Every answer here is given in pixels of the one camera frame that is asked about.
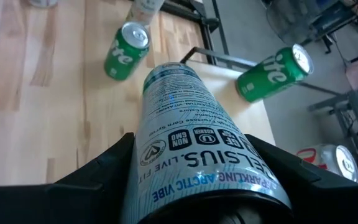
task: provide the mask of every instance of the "green soda can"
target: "green soda can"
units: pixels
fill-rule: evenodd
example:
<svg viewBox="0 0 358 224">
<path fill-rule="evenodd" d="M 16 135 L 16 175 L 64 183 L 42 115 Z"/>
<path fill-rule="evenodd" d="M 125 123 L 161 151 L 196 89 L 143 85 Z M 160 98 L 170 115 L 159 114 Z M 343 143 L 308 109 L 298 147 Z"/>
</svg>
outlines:
<svg viewBox="0 0 358 224">
<path fill-rule="evenodd" d="M 243 73 L 237 79 L 236 87 L 245 100 L 255 102 L 304 80 L 313 70 L 307 51 L 295 44 L 279 50 Z"/>
<path fill-rule="evenodd" d="M 149 52 L 150 34 L 137 22 L 126 22 L 111 44 L 104 71 L 113 79 L 125 80 Z"/>
</svg>

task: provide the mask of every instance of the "celsius can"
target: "celsius can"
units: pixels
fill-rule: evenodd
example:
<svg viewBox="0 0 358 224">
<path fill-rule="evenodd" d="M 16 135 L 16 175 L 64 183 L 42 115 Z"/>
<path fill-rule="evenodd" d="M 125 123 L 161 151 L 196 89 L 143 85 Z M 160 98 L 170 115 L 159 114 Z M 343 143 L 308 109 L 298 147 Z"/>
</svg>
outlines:
<svg viewBox="0 0 358 224">
<path fill-rule="evenodd" d="M 255 102 L 304 80 L 313 69 L 309 54 L 295 44 L 243 73 L 237 79 L 236 88 L 248 102 Z"/>
<path fill-rule="evenodd" d="M 29 0 L 29 2 L 33 6 L 46 8 L 56 5 L 57 0 Z"/>
<path fill-rule="evenodd" d="M 126 22 L 120 28 L 104 61 L 104 71 L 111 78 L 125 80 L 149 52 L 150 35 L 139 23 Z"/>
<path fill-rule="evenodd" d="M 214 214 L 241 200 L 290 214 L 285 190 L 195 71 L 181 63 L 154 68 L 144 82 L 122 222 Z"/>
<path fill-rule="evenodd" d="M 358 168 L 351 152 L 344 146 L 320 144 L 302 149 L 296 154 L 303 160 L 358 182 Z"/>
<path fill-rule="evenodd" d="M 127 21 L 150 25 L 156 13 L 160 10 L 164 0 L 135 0 L 129 10 Z"/>
</svg>

